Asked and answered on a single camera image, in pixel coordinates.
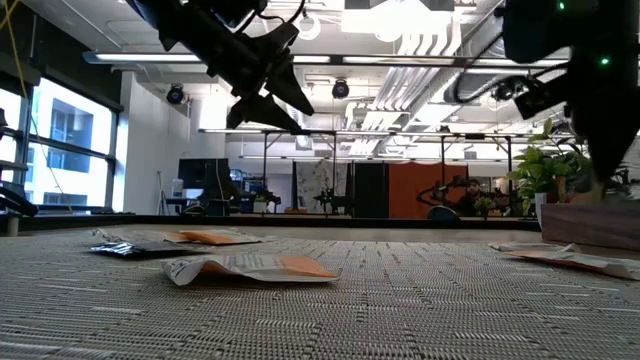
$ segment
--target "person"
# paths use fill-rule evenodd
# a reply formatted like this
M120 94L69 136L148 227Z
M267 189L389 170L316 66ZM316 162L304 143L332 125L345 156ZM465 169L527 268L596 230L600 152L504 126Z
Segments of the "person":
M466 194L454 205L454 210L460 216L476 216L477 211L474 205L483 196L485 194L480 191L480 182L476 179L470 179L467 183Z

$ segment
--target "gray carpet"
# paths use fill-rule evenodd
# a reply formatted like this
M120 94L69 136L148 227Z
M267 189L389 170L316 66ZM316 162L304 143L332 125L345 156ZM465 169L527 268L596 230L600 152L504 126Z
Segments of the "gray carpet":
M0 358L638 359L640 286L480 244L278 239L330 285L196 279L87 253L88 232L0 239Z

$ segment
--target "wooden planter box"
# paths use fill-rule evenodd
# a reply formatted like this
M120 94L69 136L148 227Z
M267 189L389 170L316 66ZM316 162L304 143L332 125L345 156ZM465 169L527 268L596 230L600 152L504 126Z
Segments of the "wooden planter box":
M640 251L640 203L543 205L542 237Z

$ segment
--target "yellow cable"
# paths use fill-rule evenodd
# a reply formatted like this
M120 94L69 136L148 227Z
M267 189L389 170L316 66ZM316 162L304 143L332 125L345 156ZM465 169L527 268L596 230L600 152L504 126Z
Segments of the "yellow cable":
M7 0L5 0L4 9L7 12L7 16L4 18L4 20L0 24L0 30L2 30L5 24L9 25L9 37L11 38L11 47L13 48L13 58L16 62L16 67L18 68L18 76L20 77L20 86L22 87L22 94L24 95L25 99L29 99L29 92L27 91L27 86L25 85L24 73L22 72L22 64L20 63L20 56L18 55L18 46L16 45L16 37L13 33L13 27L11 26L11 13L13 12L13 9L15 9L16 5L19 2L20 0L15 0L11 8L9 8L8 7L9 5L7 4ZM36 124L36 121L33 119L33 116L29 115L29 118L31 118L31 122L34 126L36 137L38 138L38 140L40 140L40 135L38 134L38 124ZM47 156L47 153L44 151L44 146L42 145L42 143L40 143L40 150L42 151L42 155L44 156L45 161L47 162L47 167L49 168L49 171L51 171L51 176L53 176L53 181L56 183L58 190L60 190L60 194L62 195L63 201L67 203L67 207L69 208L69 211L73 213L73 209L71 208L71 204L67 199L67 195L64 193L64 191L62 191L62 187L60 187L60 184L58 183L58 179L56 178L55 172L53 171L51 166L49 166L49 157Z

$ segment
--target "security camera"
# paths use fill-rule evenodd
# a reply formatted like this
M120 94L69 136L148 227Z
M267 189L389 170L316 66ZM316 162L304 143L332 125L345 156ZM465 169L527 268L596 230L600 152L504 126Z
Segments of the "security camera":
M172 105L182 105L187 102L187 96L184 93L184 85L172 84L171 90L167 93L167 101Z
M342 100L349 96L349 85L347 85L347 80L338 79L336 80L336 84L333 85L333 94L334 99Z

